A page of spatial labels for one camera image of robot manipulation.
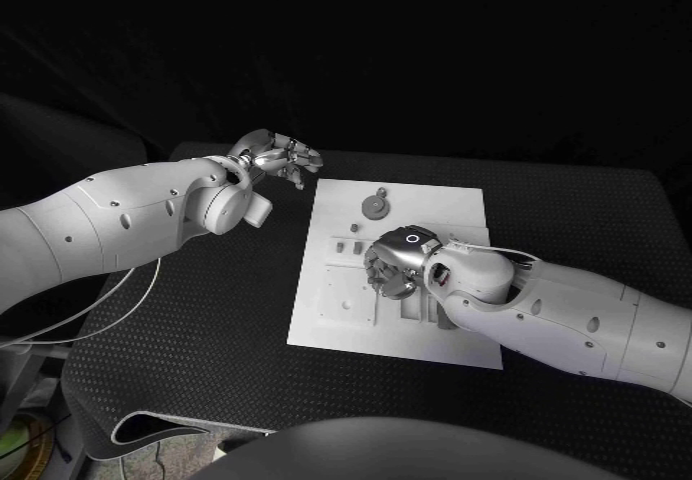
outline white board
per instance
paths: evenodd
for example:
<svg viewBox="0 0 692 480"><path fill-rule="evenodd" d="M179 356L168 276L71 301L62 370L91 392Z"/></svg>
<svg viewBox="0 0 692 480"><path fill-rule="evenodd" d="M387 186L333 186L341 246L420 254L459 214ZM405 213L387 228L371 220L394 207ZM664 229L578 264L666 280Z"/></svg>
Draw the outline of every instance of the white board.
<svg viewBox="0 0 692 480"><path fill-rule="evenodd" d="M374 221L361 205L381 187L391 211ZM463 329L437 327L437 302L426 290L395 301L378 297L368 285L365 251L385 232L407 225L429 228L443 242L453 233L460 240L491 245L482 190L319 180L287 343L502 369L496 342Z"/></svg>

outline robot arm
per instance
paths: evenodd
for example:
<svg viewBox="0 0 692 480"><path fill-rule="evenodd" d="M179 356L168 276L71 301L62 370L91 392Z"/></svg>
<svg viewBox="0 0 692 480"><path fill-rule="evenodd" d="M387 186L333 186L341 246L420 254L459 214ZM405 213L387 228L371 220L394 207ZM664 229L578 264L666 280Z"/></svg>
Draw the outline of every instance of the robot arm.
<svg viewBox="0 0 692 480"><path fill-rule="evenodd" d="M319 153L257 130L228 156L101 172L39 202L0 211L0 313L77 278L127 270L245 219L263 225L271 202L253 191L264 174L303 188L299 166Z"/></svg>
<svg viewBox="0 0 692 480"><path fill-rule="evenodd" d="M692 311L528 255L511 261L491 247L443 245L416 226L374 243L367 268L382 296L426 288L460 328L553 367L692 400Z"/></svg>

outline robotic hand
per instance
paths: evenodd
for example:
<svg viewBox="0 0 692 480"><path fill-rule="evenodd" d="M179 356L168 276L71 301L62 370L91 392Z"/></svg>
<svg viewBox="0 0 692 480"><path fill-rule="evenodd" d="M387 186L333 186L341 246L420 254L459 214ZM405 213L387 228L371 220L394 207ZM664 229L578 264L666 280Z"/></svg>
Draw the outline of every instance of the robotic hand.
<svg viewBox="0 0 692 480"><path fill-rule="evenodd" d="M460 328L553 367L692 401L692 311L522 252L455 238L443 245L417 226L382 235L365 267L384 297L427 289Z"/></svg>
<svg viewBox="0 0 692 480"><path fill-rule="evenodd" d="M139 267L241 219L256 227L271 202L253 191L266 174L303 189L300 166L320 154L267 130L245 135L227 156L101 172L51 197L0 211L0 313L71 280Z"/></svg>

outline textured black surface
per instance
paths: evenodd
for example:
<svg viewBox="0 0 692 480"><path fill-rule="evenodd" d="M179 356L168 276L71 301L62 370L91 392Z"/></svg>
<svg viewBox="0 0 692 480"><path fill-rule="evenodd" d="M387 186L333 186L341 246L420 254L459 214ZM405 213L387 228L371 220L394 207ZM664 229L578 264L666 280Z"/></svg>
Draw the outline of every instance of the textured black surface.
<svg viewBox="0 0 692 480"><path fill-rule="evenodd" d="M175 159L228 149L183 144ZM323 153L322 178L482 188L493 245L692 307L692 257L648 172ZM263 182L274 202L263 228L194 239L163 259L137 313L77 345L64 389L88 453L107 458L152 442L109 441L136 411L271 430L384 415L508 435L628 477L690 478L692 410L661 392L573 376L505 349L505 371L493 371L286 345L315 186L315 178L303 192ZM127 311L152 273L153 265L140 269L84 331Z"/></svg>

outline floor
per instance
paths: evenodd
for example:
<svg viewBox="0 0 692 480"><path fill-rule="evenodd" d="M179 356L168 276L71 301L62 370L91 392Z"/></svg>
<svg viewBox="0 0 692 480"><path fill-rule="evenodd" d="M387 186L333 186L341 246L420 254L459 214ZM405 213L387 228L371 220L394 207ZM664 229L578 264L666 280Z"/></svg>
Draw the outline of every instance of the floor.
<svg viewBox="0 0 692 480"><path fill-rule="evenodd" d="M240 446L264 438L263 433L237 428L205 423L186 422L186 424L201 426L209 430L209 433L169 438L160 444L149 445L123 457L126 480L186 479L212 463L214 452L221 442L227 441ZM106 462L87 460L78 480L116 480L120 478L123 478L120 460Z"/></svg>

